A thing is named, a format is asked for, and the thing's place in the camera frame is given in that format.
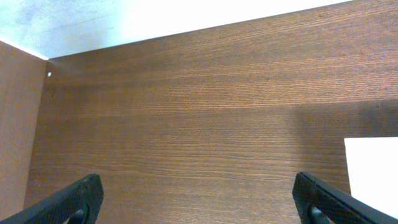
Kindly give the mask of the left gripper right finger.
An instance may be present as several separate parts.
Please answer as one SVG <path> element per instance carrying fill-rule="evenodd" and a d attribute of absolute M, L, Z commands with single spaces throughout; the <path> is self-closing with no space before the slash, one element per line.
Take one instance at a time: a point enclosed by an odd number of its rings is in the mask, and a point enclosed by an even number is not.
<path fill-rule="evenodd" d="M 295 176 L 292 196 L 304 224 L 397 224 L 397 219 L 376 210 L 306 172 Z"/>

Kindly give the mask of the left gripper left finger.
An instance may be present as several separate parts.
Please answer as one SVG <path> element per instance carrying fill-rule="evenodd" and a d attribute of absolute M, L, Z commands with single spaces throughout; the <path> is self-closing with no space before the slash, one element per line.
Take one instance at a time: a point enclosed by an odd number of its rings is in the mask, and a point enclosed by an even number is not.
<path fill-rule="evenodd" d="M 104 199 L 98 174 L 89 174 L 68 187 L 1 221 L 20 223 L 95 223 Z"/>

